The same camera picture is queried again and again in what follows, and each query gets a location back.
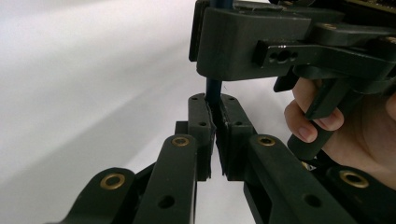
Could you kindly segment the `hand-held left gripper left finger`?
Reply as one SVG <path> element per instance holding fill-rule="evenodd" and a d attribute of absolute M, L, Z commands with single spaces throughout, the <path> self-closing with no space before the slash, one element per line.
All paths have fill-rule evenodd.
<path fill-rule="evenodd" d="M 211 157 L 213 153 L 216 126 L 205 95 L 198 93 L 188 100 L 188 120 L 176 123 L 175 134 L 188 134 L 197 141 L 197 180 L 206 181 L 211 177 Z"/>

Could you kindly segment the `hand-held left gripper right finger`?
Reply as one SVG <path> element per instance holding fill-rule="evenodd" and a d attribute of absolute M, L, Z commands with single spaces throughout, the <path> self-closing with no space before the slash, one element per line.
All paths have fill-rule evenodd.
<path fill-rule="evenodd" d="M 229 181 L 243 181 L 248 139 L 257 132 L 239 101 L 227 94 L 220 96 L 215 125 L 222 174 Z"/>

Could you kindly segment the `white board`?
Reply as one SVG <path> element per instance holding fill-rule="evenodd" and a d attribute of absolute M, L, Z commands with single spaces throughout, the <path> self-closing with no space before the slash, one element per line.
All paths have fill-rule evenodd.
<path fill-rule="evenodd" d="M 0 224 L 65 217 L 97 173 L 158 157 L 205 80 L 195 0 L 0 0 Z"/>

